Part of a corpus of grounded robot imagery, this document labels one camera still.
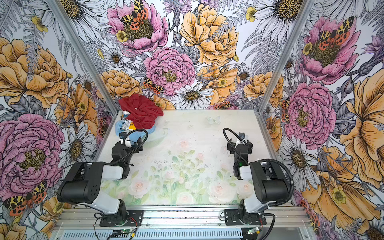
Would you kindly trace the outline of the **light blue drawstring cloth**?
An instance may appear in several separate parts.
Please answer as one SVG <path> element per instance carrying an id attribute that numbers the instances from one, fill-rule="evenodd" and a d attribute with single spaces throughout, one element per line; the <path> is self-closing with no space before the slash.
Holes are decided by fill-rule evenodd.
<path id="1" fill-rule="evenodd" d="M 122 124 L 122 120 L 118 121 L 116 124 L 115 124 L 115 132 L 116 132 L 116 135 L 119 136 L 119 133 L 122 133 L 123 131 L 121 130 L 121 124 Z"/>

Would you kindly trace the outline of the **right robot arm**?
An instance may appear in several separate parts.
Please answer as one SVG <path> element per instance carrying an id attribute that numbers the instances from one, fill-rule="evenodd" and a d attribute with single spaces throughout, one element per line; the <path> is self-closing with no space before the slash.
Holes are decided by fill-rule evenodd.
<path id="1" fill-rule="evenodd" d="M 265 211 L 271 207 L 289 202 L 294 194 L 295 184 L 286 165 L 274 159 L 249 161 L 253 144 L 245 139 L 244 133 L 236 134 L 229 128 L 223 129 L 227 140 L 227 151 L 234 156 L 233 173 L 238 180 L 250 180 L 254 193 L 241 200 L 238 210 L 225 210 L 226 224 L 264 225 Z"/>

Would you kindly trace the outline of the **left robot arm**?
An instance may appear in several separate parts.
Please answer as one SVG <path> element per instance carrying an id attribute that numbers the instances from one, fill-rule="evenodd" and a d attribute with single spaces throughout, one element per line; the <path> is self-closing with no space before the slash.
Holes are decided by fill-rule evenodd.
<path id="1" fill-rule="evenodd" d="M 148 139 L 144 129 L 129 132 L 121 142 L 112 148 L 112 160 L 106 162 L 75 163 L 57 190 L 61 203 L 82 205 L 101 214 L 101 226 L 141 225 L 142 211 L 129 212 L 123 200 L 113 198 L 101 190 L 102 181 L 125 180 L 133 166 L 134 154 L 143 150 Z"/>

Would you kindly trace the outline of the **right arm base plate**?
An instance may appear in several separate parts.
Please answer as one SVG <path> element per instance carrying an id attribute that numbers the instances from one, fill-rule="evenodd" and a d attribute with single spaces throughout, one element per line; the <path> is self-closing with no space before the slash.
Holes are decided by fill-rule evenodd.
<path id="1" fill-rule="evenodd" d="M 264 215 L 241 213 L 240 210 L 224 210 L 224 221 L 227 226 L 261 226 L 266 225 Z"/>

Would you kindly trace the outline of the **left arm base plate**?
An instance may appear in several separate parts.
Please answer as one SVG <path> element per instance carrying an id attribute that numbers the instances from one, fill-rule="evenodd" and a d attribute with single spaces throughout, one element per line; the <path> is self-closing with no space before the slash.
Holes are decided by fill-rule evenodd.
<path id="1" fill-rule="evenodd" d="M 124 216 L 119 214 L 106 215 L 100 221 L 101 227 L 140 227 L 143 220 L 143 210 L 128 210 Z"/>

